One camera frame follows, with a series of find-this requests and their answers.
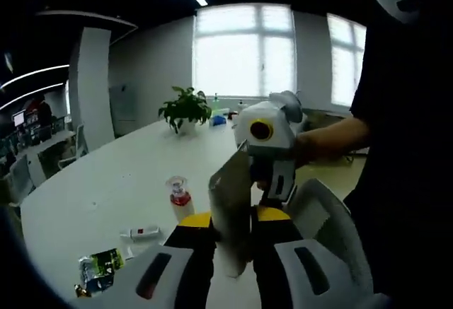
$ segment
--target robotic hand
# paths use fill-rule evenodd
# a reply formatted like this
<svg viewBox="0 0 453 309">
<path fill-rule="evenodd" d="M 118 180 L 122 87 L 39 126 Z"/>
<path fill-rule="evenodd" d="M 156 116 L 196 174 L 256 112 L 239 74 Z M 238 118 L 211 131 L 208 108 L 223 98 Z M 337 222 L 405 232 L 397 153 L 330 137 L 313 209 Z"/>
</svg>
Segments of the robotic hand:
<svg viewBox="0 0 453 309">
<path fill-rule="evenodd" d="M 265 309 L 383 309 L 386 296 L 364 292 L 348 266 L 315 240 L 304 240 L 275 208 L 250 211 L 253 270 Z M 115 274 L 115 283 L 75 308 L 205 308 L 222 237 L 210 213 L 185 218 L 163 246 L 150 247 Z"/>
<path fill-rule="evenodd" d="M 262 204 L 281 207 L 296 192 L 291 153 L 303 117 L 301 103 L 290 91 L 271 93 L 269 100 L 247 107 L 238 116 L 236 138 L 246 141 L 251 179 L 268 182 Z"/>
</svg>

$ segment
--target red liquid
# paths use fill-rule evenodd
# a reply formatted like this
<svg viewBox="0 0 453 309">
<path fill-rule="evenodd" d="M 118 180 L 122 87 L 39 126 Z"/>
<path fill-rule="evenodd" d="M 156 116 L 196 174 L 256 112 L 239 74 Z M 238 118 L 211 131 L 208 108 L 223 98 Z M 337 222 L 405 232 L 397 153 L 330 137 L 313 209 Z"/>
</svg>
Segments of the red liquid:
<svg viewBox="0 0 453 309">
<path fill-rule="evenodd" d="M 188 192 L 185 192 L 184 195 L 179 197 L 174 197 L 173 194 L 170 195 L 170 201 L 178 206 L 185 206 L 188 202 L 190 202 L 191 199 L 192 197 Z"/>
</svg>

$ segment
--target candy wrapper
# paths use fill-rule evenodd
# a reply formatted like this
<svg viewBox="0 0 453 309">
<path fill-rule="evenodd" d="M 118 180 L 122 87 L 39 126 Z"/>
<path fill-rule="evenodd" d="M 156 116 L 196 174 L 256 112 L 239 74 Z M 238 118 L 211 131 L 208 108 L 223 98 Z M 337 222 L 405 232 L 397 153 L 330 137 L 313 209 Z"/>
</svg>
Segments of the candy wrapper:
<svg viewBox="0 0 453 309">
<path fill-rule="evenodd" d="M 81 281 L 90 293 L 104 291 L 113 284 L 115 271 L 124 266 L 118 249 L 99 252 L 79 259 Z"/>
<path fill-rule="evenodd" d="M 217 253 L 230 277 L 240 276 L 250 260 L 251 184 L 245 141 L 209 183 L 212 224 L 219 233 Z"/>
</svg>

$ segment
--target window frame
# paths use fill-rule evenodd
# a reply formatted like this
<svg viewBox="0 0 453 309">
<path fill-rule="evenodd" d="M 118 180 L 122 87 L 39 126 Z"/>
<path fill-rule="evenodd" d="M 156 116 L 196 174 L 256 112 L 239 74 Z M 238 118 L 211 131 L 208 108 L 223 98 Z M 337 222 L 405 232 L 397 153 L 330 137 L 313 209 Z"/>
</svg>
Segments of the window frame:
<svg viewBox="0 0 453 309">
<path fill-rule="evenodd" d="M 342 41 L 338 38 L 334 38 L 332 37 L 332 33 L 331 33 L 331 27 L 329 25 L 328 29 L 329 29 L 329 37 L 330 37 L 330 40 L 331 40 L 331 56 L 332 56 L 332 83 L 331 83 L 331 96 L 330 96 L 330 100 L 331 100 L 331 104 L 334 106 L 334 107 L 346 107 L 347 109 L 349 109 L 351 107 L 351 105 L 344 105 L 344 104 L 337 104 L 335 102 L 333 102 L 333 90 L 334 90 L 334 82 L 335 82 L 335 76 L 336 76 L 336 73 L 334 72 L 333 70 L 333 51 L 335 48 L 339 48 L 339 49 L 345 49 L 347 50 L 348 52 L 352 53 L 352 56 L 353 56 L 353 71 L 354 71 L 354 89 L 357 90 L 357 87 L 359 86 L 359 82 L 360 82 L 360 76 L 362 75 L 362 70 L 358 70 L 358 58 L 360 58 L 360 54 L 361 57 L 363 58 L 363 54 L 365 53 L 365 43 L 363 44 L 363 47 L 357 43 L 357 39 L 358 39 L 358 35 L 356 34 L 356 30 L 355 30 L 355 27 L 358 26 L 358 27 L 362 27 L 365 29 L 365 32 L 366 32 L 366 27 L 359 24 L 359 23 L 356 23 L 354 21 L 350 21 L 346 18 L 343 18 L 343 17 L 340 17 L 340 16 L 337 16 L 335 14 L 330 14 L 328 13 L 327 14 L 327 20 L 329 21 L 330 18 L 338 18 L 338 19 L 341 19 L 342 21 L 346 22 L 348 24 L 348 27 L 349 27 L 349 31 L 351 32 L 351 35 L 352 35 L 352 42 L 349 43 L 347 41 Z"/>
<path fill-rule="evenodd" d="M 219 6 L 210 6 L 208 8 L 224 8 L 228 6 L 252 6 L 255 9 L 255 20 L 256 26 L 254 28 L 244 28 L 243 30 L 221 30 L 214 32 L 199 32 L 197 31 L 197 16 L 194 17 L 193 26 L 193 73 L 192 73 L 192 87 L 196 87 L 197 70 L 196 70 L 196 48 L 197 40 L 204 37 L 216 37 L 223 35 L 257 35 L 258 36 L 258 94 L 259 95 L 218 95 L 222 98 L 228 99 L 247 99 L 247 100 L 264 100 L 268 97 L 265 95 L 265 39 L 267 37 L 281 37 L 290 39 L 292 41 L 293 49 L 293 77 L 292 77 L 292 90 L 297 91 L 297 51 L 296 51 L 296 30 L 294 25 L 294 15 L 292 9 L 288 5 L 284 4 L 227 4 Z M 264 26 L 263 7 L 265 6 L 284 6 L 289 10 L 289 17 L 291 27 L 289 30 L 273 30 Z M 208 98 L 214 97 L 214 95 L 207 94 Z"/>
</svg>

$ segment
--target office chair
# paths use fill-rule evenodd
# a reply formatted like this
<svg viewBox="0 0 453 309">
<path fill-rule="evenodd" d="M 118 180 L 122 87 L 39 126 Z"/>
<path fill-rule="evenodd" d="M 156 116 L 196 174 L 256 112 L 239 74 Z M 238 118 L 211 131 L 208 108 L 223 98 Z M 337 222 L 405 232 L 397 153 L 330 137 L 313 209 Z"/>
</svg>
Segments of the office chair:
<svg viewBox="0 0 453 309">
<path fill-rule="evenodd" d="M 69 164 L 75 162 L 80 157 L 85 156 L 88 153 L 88 148 L 86 147 L 85 136 L 84 136 L 84 125 L 81 124 L 77 127 L 76 131 L 76 155 L 71 158 L 65 158 L 58 161 L 58 167 L 60 170 L 63 170 Z"/>
<path fill-rule="evenodd" d="M 284 211 L 304 238 L 314 238 L 350 268 L 352 279 L 364 291 L 373 292 L 373 278 L 362 241 L 348 208 L 320 180 L 301 185 Z"/>
<path fill-rule="evenodd" d="M 27 155 L 22 156 L 10 167 L 9 173 L 4 177 L 8 185 L 10 202 L 20 204 L 35 189 L 28 170 Z"/>
</svg>

